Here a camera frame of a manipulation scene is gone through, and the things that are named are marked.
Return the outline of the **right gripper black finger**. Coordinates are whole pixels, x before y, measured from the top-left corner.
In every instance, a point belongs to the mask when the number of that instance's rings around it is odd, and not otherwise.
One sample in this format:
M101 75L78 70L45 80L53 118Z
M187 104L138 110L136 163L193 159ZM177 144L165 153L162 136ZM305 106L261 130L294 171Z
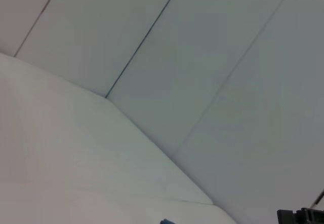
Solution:
M277 218L279 224L323 224L323 211L302 208L295 213L292 210L278 210Z

